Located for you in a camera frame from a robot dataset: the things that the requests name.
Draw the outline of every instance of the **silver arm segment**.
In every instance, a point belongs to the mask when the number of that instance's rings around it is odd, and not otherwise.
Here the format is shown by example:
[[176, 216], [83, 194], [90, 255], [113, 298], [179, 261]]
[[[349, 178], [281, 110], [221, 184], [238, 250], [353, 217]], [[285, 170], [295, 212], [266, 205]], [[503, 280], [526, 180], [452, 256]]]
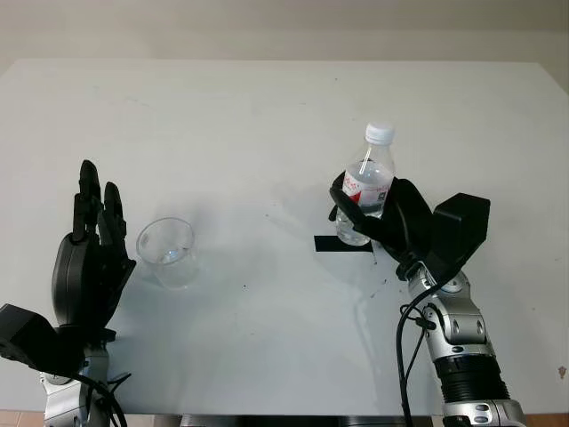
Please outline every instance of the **silver arm segment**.
[[[104, 345], [84, 349], [79, 374], [107, 387], [108, 353]], [[101, 396], [87, 384], [62, 376], [40, 374], [47, 394], [45, 427], [108, 427], [109, 409]]]
[[[414, 298], [434, 281], [421, 266], [409, 281]], [[435, 325], [427, 332], [431, 360], [442, 383], [445, 426], [525, 427], [521, 406], [509, 398], [470, 283], [460, 272], [419, 307]]]

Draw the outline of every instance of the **white wall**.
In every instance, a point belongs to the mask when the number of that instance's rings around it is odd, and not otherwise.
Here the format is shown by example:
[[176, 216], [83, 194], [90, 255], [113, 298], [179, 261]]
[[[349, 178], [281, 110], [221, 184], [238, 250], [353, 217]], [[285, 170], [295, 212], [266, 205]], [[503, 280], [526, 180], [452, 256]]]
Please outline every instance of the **white wall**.
[[567, 0], [0, 0], [22, 57], [539, 62], [569, 86]]

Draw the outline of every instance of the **robotic arm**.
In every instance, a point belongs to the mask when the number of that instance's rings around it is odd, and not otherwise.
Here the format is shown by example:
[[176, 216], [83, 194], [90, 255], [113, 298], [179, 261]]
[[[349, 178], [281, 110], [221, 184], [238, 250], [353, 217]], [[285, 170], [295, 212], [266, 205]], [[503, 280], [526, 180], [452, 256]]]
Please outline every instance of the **robotic arm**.
[[52, 277], [52, 301], [59, 327], [41, 315], [11, 304], [0, 309], [0, 356], [40, 371], [47, 393], [45, 426], [126, 426], [115, 387], [129, 375], [107, 380], [107, 343], [115, 331], [105, 326], [136, 262], [124, 245], [126, 222], [118, 188], [105, 188], [104, 204], [95, 165], [81, 166], [73, 231], [63, 238]]
[[426, 331], [430, 357], [441, 381], [446, 427], [526, 426], [509, 398], [480, 310], [470, 299], [461, 268], [486, 239], [490, 201], [459, 193], [434, 213], [408, 180], [395, 179], [381, 219], [365, 216], [341, 191], [343, 174], [330, 188], [354, 230], [382, 243], [399, 262], [397, 276], [409, 283], [412, 302], [397, 326], [397, 368], [405, 422], [413, 426], [407, 398], [401, 337], [413, 310]]

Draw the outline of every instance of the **floor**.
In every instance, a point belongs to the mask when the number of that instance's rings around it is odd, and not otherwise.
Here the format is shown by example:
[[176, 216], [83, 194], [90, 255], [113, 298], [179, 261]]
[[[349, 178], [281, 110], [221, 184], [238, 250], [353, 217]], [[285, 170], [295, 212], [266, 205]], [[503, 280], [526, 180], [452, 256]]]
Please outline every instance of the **floor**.
[[[127, 415], [130, 427], [165, 427], [172, 424], [171, 417], [157, 415]], [[528, 415], [528, 427], [569, 427], [569, 414]], [[0, 427], [43, 427], [41, 412], [0, 411]], [[442, 426], [439, 417], [433, 418], [433, 426]]]

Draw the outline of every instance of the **black tape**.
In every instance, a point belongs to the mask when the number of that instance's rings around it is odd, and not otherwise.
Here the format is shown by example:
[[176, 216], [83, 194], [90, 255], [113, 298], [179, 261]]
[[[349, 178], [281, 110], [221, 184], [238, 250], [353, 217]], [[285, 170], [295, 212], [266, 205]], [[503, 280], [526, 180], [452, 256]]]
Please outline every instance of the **black tape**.
[[338, 236], [314, 236], [314, 246], [317, 252], [373, 252], [372, 242], [352, 246], [342, 242]]

